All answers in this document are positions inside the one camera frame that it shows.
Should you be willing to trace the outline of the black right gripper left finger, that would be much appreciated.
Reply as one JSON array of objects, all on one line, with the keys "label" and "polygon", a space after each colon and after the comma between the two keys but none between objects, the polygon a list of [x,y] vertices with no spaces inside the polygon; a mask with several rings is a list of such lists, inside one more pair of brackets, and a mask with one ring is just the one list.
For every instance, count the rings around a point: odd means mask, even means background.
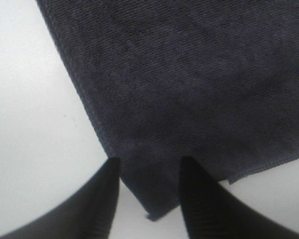
[{"label": "black right gripper left finger", "polygon": [[107,239],[115,216],[120,160],[108,159],[62,204],[4,239]]}]

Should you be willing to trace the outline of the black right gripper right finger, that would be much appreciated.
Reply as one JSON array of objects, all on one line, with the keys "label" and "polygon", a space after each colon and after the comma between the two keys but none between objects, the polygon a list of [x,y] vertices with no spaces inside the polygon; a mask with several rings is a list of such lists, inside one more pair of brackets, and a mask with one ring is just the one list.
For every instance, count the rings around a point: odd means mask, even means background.
[{"label": "black right gripper right finger", "polygon": [[178,192],[191,239],[299,239],[234,197],[192,157],[181,160]]}]

